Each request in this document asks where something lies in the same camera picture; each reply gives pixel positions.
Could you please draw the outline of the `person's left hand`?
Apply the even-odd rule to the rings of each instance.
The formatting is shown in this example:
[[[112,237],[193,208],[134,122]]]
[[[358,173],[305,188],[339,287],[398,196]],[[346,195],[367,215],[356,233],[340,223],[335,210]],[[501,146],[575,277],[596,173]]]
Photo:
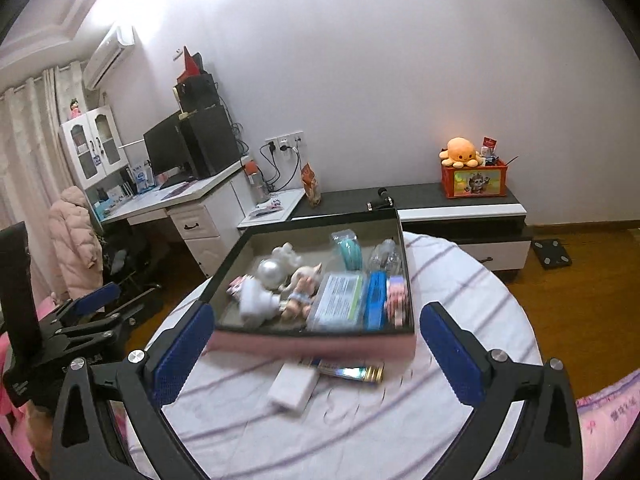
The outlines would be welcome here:
[[[45,408],[26,404],[27,439],[39,466],[50,472],[52,454],[53,416]]]

